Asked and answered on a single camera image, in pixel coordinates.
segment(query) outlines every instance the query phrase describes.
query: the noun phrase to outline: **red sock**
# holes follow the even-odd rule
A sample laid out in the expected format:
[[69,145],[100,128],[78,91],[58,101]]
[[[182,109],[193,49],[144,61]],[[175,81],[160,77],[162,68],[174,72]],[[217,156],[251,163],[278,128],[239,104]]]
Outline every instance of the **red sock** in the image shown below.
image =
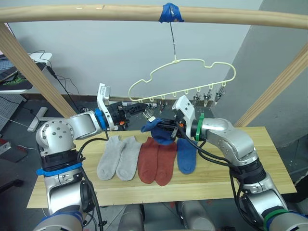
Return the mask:
[[173,142],[168,146],[160,145],[157,154],[157,174],[155,181],[165,186],[171,181],[177,145]]
[[140,180],[146,184],[151,184],[156,176],[158,147],[158,143],[152,137],[148,137],[139,151],[138,175]]

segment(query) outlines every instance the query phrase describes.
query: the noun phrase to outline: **wooden rod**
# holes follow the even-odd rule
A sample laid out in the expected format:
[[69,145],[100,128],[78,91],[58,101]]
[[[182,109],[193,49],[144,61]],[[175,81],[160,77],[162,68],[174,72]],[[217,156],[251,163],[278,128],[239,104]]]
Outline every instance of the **wooden rod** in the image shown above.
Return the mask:
[[[0,22],[109,20],[158,21],[163,7],[157,5],[38,5],[0,8]],[[180,13],[189,23],[223,23],[282,26],[308,29],[308,16],[291,13],[227,8],[181,6]]]
[[76,114],[3,23],[0,23],[0,51],[63,117]]
[[301,49],[293,61],[281,72],[275,81],[263,92],[257,101],[235,123],[236,127],[246,127],[251,123],[274,99],[288,87],[293,80],[308,66],[308,43]]

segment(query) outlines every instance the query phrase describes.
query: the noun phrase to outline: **gray sock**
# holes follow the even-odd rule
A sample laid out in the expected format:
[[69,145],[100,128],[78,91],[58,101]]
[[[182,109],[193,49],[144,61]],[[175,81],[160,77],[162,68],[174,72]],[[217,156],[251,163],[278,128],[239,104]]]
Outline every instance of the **gray sock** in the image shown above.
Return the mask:
[[97,176],[101,180],[110,180],[116,172],[125,143],[119,136],[112,136],[105,145],[105,152],[97,166]]
[[138,143],[134,136],[128,137],[123,142],[125,146],[116,168],[116,174],[121,180],[131,180],[136,173],[138,155],[142,144]]

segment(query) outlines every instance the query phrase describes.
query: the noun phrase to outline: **clothes hanger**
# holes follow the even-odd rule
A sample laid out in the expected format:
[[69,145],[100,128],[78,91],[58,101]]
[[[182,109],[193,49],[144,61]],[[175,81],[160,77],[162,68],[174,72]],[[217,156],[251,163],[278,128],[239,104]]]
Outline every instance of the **clothes hanger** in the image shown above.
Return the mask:
[[[171,11],[171,14],[173,16],[173,9],[172,9],[172,6],[170,6],[170,11]],[[128,97],[130,100],[132,100],[133,102],[140,102],[142,103],[144,100],[150,100],[151,102],[154,101],[154,98],[160,98],[162,100],[164,100],[166,98],[166,95],[173,95],[173,97],[176,97],[177,96],[177,93],[180,93],[180,92],[184,92],[186,95],[189,93],[190,90],[197,90],[197,92],[200,92],[201,91],[201,88],[204,88],[204,87],[209,87],[209,89],[213,89],[214,85],[216,84],[221,84],[223,87],[226,86],[227,82],[230,82],[232,80],[234,80],[235,76],[236,76],[236,70],[235,70],[235,67],[230,64],[230,63],[226,63],[226,62],[213,62],[210,66],[207,66],[205,64],[205,61],[203,59],[195,59],[195,58],[192,58],[192,59],[177,59],[177,56],[176,56],[176,49],[175,49],[175,41],[174,41],[174,36],[173,36],[173,30],[172,30],[172,25],[171,25],[171,22],[170,22],[170,30],[171,30],[171,35],[172,35],[172,40],[173,40],[173,51],[174,51],[174,60],[168,64],[165,64],[165,65],[162,65],[158,68],[156,68],[155,70],[153,70],[151,73],[150,73],[150,79],[149,80],[144,80],[144,79],[140,79],[138,80],[137,82],[135,82],[133,85],[130,86],[129,90],[128,90]],[[150,97],[146,97],[146,98],[142,98],[142,99],[132,99],[131,95],[130,95],[130,92],[131,90],[137,85],[139,84],[140,82],[144,82],[144,83],[149,83],[153,80],[153,74],[161,69],[163,69],[164,67],[166,66],[170,66],[170,65],[174,65],[174,64],[178,64],[180,62],[185,62],[185,61],[197,61],[197,62],[201,62],[203,67],[204,68],[212,68],[214,65],[216,64],[222,64],[222,65],[227,65],[229,66],[232,70],[233,70],[233,77],[230,78],[230,79],[227,79],[227,80],[224,80],[224,81],[219,81],[219,82],[214,82],[214,83],[210,83],[210,84],[205,84],[205,85],[201,85],[201,86],[197,86],[197,87],[193,87],[193,88],[187,88],[187,89],[182,89],[182,90],[177,90],[177,91],[172,91],[172,92],[168,92],[168,93],[164,93],[164,94],[160,94],[160,95],[154,95],[154,96],[150,96]]]

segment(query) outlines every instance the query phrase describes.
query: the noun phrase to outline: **blue sock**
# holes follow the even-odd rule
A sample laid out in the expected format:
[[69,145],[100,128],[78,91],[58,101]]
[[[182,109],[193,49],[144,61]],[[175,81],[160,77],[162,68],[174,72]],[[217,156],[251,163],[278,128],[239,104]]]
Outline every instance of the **blue sock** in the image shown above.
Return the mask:
[[187,140],[178,138],[178,167],[183,174],[190,174],[196,168],[196,148],[188,143]]
[[171,139],[172,131],[166,131],[161,128],[156,127],[157,124],[162,122],[160,118],[156,118],[152,122],[147,122],[146,125],[144,125],[141,128],[141,132],[145,131],[151,131],[151,135],[154,140],[156,140],[157,143],[161,145],[169,145],[173,143],[173,140]]

